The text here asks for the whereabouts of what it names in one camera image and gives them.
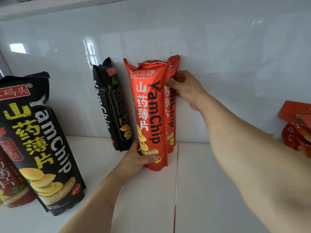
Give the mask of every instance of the hand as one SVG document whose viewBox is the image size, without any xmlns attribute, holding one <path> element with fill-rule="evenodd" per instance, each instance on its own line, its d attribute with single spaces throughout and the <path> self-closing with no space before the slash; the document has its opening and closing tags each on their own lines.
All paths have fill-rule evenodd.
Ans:
<svg viewBox="0 0 311 233">
<path fill-rule="evenodd" d="M 167 78 L 165 84 L 176 89 L 177 95 L 189 102 L 191 108 L 197 111 L 200 96 L 208 95 L 201 83 L 187 70 L 177 71 L 175 80 Z"/>
<path fill-rule="evenodd" d="M 147 163 L 159 160 L 157 155 L 140 156 L 138 153 L 139 141 L 134 141 L 131 148 L 124 155 L 110 175 L 117 175 L 123 184 L 127 183 Z"/>
</svg>

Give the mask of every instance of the snack bag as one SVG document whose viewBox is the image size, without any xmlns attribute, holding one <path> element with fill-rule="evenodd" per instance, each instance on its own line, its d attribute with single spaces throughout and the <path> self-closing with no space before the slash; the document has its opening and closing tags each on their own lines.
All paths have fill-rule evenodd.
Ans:
<svg viewBox="0 0 311 233">
<path fill-rule="evenodd" d="M 85 184 L 49 99 L 49 74 L 0 79 L 0 145 L 54 216 L 84 198 Z"/>
<path fill-rule="evenodd" d="M 112 144 L 116 150 L 128 150 L 133 143 L 132 132 L 121 82 L 110 57 L 105 59 L 103 65 L 93 65 L 93 78 Z"/>
<path fill-rule="evenodd" d="M 288 122 L 309 142 L 311 141 L 311 129 L 308 127 L 310 115 L 311 104 L 296 101 L 286 101 L 279 112 L 279 118 Z"/>
<path fill-rule="evenodd" d="M 171 56 L 168 60 L 170 65 L 167 70 L 166 77 L 174 79 L 178 70 L 180 56 Z M 176 95 L 175 89 L 164 86 L 164 107 L 165 107 L 165 124 L 166 124 L 166 140 L 167 153 L 172 153 L 176 141 Z"/>
<path fill-rule="evenodd" d="M 131 83 L 141 153 L 159 157 L 145 167 L 160 171 L 167 166 L 163 87 L 169 63 L 145 61 L 134 67 L 126 59 L 124 62 Z"/>
<path fill-rule="evenodd" d="M 0 147 L 0 200 L 7 207 L 15 208 L 36 198 L 36 193 Z"/>
<path fill-rule="evenodd" d="M 307 158 L 311 158 L 311 143 L 294 126 L 287 124 L 282 131 L 282 138 L 286 146 L 301 152 Z"/>
</svg>

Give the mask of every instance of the left hand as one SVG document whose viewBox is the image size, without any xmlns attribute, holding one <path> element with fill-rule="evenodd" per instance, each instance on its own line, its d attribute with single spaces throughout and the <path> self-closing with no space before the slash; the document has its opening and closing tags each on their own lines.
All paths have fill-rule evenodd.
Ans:
<svg viewBox="0 0 311 233">
<path fill-rule="evenodd" d="M 121 178 L 123 184 L 127 183 L 147 163 L 159 160 L 157 155 L 140 156 L 138 153 L 139 141 L 133 142 L 131 148 L 124 155 L 119 164 L 112 170 L 111 175 Z"/>
</svg>

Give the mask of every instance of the forearm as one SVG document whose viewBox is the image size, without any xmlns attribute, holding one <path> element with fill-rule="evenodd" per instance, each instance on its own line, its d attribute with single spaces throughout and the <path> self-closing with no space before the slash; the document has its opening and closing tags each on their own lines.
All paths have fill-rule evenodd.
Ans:
<svg viewBox="0 0 311 233">
<path fill-rule="evenodd" d="M 123 180 L 111 172 L 59 233 L 109 233 Z"/>
<path fill-rule="evenodd" d="M 216 159 L 270 230 L 283 220 L 282 214 L 274 215 L 276 203 L 293 201 L 311 207 L 309 160 L 238 118 L 208 94 L 197 106 Z M 305 217 L 310 215 L 308 210 L 305 213 Z"/>
</svg>

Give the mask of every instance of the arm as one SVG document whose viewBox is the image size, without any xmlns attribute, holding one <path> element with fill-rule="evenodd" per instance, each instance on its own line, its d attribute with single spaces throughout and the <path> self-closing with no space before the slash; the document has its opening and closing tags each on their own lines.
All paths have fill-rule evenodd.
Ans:
<svg viewBox="0 0 311 233">
<path fill-rule="evenodd" d="M 188 71 L 166 84 L 200 111 L 220 166 L 267 228 L 310 232 L 310 160 L 235 116 Z"/>
<path fill-rule="evenodd" d="M 159 159 L 156 155 L 140 156 L 137 152 L 138 149 L 139 142 L 135 141 L 120 163 L 59 233 L 110 232 L 112 215 L 121 187 L 144 164 Z"/>
</svg>

